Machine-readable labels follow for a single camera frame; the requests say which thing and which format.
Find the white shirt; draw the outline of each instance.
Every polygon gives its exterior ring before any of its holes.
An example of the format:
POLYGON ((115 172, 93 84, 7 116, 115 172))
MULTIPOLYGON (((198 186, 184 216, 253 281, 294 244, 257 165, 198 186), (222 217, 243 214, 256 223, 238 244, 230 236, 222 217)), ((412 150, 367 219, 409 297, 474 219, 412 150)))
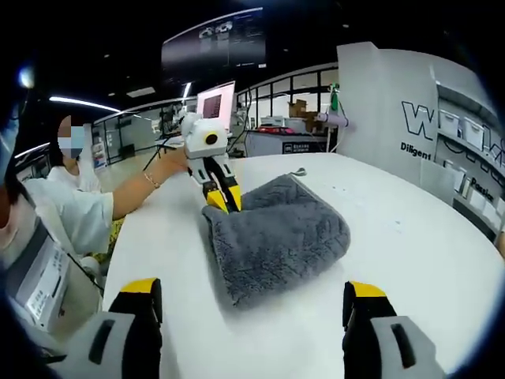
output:
POLYGON ((102 192, 102 186, 91 165, 77 162, 79 175, 70 174, 64 166, 55 166, 50 169, 48 180, 65 183, 73 190, 84 192, 102 192))
MULTIPOLYGON (((30 179, 24 187, 36 204, 36 214, 58 241, 68 241, 80 256, 107 251, 114 209, 112 193, 81 192, 46 179, 30 179)), ((9 222, 0 232, 0 255, 15 259, 22 252, 35 230, 34 214, 20 195, 11 208, 9 222)))

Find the table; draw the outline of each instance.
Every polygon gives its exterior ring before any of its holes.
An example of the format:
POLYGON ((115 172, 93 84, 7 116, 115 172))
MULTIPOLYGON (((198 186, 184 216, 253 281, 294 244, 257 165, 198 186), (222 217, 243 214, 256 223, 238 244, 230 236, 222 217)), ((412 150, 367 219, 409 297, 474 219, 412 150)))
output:
POLYGON ((342 295, 347 280, 383 289, 437 348, 451 373, 494 316, 505 282, 497 250, 449 205, 410 183, 337 154, 261 156, 232 162, 242 192, 299 167, 304 184, 351 230, 350 248, 317 279, 247 312, 226 302, 187 174, 170 178, 127 216, 110 263, 108 309, 131 280, 163 288, 163 377, 343 377, 342 295))

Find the towel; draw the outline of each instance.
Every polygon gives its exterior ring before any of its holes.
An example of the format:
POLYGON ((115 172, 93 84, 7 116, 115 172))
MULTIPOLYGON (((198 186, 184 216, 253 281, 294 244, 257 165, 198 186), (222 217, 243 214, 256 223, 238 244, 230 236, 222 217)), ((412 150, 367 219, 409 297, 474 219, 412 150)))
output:
POLYGON ((347 251, 350 230, 292 175, 243 195, 242 211, 206 206, 211 246, 234 306, 253 306, 329 268, 347 251))

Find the ceiling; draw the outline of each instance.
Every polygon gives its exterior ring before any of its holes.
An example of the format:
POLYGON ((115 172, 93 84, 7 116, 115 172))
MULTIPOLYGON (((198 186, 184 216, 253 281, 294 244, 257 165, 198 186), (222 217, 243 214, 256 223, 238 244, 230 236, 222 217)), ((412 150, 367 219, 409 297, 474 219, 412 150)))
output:
MULTIPOLYGON (((433 13, 426 2, 399 9, 398 5, 370 5, 364 0, 228 0, 177 6, 146 5, 142 9, 79 10, 78 17, 38 17, 27 23, 36 70, 36 86, 17 151, 48 141, 63 117, 90 122, 110 112, 89 107, 50 103, 50 96, 87 100, 127 109, 161 99, 180 97, 183 88, 162 88, 162 42, 196 24, 223 14, 264 7, 267 68, 230 74, 239 88, 269 77, 337 60, 336 46, 371 40, 381 48, 436 54, 469 65, 456 43, 464 34, 460 17, 447 17, 452 8, 437 2, 433 13), (153 87, 155 94, 130 98, 127 92, 153 87)), ((461 9, 460 14, 474 9, 461 9)), ((216 85, 202 77, 192 94, 216 85)))

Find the robotic arm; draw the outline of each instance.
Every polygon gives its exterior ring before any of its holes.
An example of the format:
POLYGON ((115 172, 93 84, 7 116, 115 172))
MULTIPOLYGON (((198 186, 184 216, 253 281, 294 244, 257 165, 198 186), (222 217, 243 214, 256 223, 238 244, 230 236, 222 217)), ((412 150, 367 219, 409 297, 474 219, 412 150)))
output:
POLYGON ((223 124, 217 118, 188 113, 182 120, 181 133, 189 174, 204 187, 207 204, 226 213, 240 212, 240 187, 226 153, 228 137, 223 124))

